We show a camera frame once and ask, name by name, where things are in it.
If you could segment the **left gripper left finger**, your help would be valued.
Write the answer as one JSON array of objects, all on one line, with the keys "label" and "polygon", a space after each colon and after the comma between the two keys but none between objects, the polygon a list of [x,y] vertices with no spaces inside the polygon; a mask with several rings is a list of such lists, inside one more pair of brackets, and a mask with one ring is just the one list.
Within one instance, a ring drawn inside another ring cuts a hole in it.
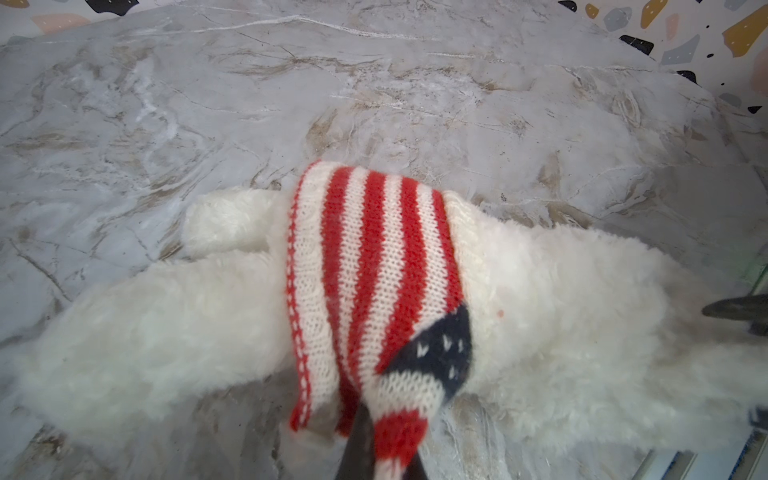
[{"label": "left gripper left finger", "polygon": [[374,469],[374,424],[367,406],[360,404],[335,479],[373,480]]}]

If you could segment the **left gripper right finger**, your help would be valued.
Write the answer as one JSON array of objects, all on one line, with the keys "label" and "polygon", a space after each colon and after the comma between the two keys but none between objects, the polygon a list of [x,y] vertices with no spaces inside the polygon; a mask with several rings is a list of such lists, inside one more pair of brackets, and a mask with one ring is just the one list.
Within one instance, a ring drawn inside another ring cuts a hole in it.
[{"label": "left gripper right finger", "polygon": [[404,480],[428,480],[428,475],[423,466],[421,456],[416,453],[408,465],[404,475]]}]

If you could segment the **red white striped knit sweater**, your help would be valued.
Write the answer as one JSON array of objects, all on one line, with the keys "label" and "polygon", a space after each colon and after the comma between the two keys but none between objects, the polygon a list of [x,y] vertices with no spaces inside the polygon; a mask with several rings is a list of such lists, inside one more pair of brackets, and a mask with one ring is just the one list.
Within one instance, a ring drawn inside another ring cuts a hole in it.
[{"label": "red white striped knit sweater", "polygon": [[402,479],[467,381],[470,314],[443,193],[319,160],[289,210],[287,309],[299,380],[290,426],[335,406],[372,429],[371,477]]}]

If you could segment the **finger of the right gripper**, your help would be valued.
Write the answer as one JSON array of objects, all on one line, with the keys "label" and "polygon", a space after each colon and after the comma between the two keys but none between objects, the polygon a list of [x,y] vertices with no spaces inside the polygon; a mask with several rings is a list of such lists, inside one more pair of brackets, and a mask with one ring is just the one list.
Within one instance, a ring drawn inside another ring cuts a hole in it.
[{"label": "finger of the right gripper", "polygon": [[767,313],[767,294],[723,299],[702,309],[704,316],[732,321],[766,321]]}]

